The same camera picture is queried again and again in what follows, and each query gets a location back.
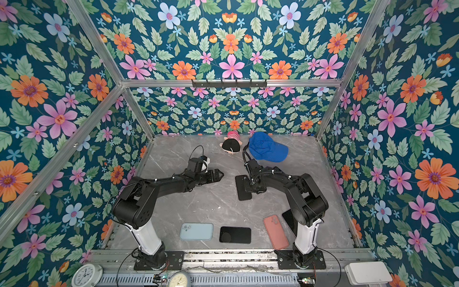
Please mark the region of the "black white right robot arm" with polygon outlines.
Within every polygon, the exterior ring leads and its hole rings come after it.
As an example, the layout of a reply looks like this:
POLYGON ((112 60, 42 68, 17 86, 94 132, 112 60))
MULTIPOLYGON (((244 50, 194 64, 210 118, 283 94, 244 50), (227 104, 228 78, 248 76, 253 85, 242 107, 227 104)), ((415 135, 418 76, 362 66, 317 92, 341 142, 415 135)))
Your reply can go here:
POLYGON ((299 268, 307 267, 316 256, 319 225, 329 209, 322 191, 308 173, 289 175, 278 167, 263 167, 255 159, 245 163, 245 168, 246 175, 235 177, 239 200, 250 200, 253 193, 268 188, 283 192, 297 223, 292 259, 299 268))

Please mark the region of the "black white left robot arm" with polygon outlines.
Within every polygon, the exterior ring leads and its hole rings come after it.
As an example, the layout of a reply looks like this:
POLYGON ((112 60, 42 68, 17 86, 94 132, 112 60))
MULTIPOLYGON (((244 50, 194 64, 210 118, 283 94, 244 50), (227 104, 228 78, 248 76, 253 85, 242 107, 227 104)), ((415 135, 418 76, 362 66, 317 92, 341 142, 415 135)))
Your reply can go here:
POLYGON ((209 169, 204 155, 188 160, 187 168, 168 178, 145 179, 132 177, 112 207, 112 214, 124 225, 137 243, 139 261, 135 269, 143 267, 160 270, 168 259, 164 242, 154 230, 152 216, 157 199, 170 194, 191 192, 194 188, 220 182, 224 173, 209 169))

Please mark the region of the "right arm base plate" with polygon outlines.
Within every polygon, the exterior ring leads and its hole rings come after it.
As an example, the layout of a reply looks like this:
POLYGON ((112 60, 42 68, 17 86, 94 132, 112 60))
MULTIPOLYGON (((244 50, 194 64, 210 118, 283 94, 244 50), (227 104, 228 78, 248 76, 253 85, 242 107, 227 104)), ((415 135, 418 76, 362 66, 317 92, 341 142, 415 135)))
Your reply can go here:
POLYGON ((292 250, 284 250, 284 251, 275 251, 277 255, 277 264, 278 268, 281 270, 290 270, 290 269, 298 269, 298 270, 325 270, 326 269, 326 262, 323 256, 322 251, 317 251, 312 258, 309 259, 306 263, 302 263, 298 265, 294 260, 294 253, 292 250))

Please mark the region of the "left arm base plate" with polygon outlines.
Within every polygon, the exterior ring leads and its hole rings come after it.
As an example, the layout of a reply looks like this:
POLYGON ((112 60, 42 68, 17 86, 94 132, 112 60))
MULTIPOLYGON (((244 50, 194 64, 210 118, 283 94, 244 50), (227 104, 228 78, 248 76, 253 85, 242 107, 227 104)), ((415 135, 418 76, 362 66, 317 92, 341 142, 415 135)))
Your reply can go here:
POLYGON ((184 263, 185 252, 163 251, 155 255, 141 253, 136 258, 134 270, 136 271, 163 271, 181 270, 184 263))

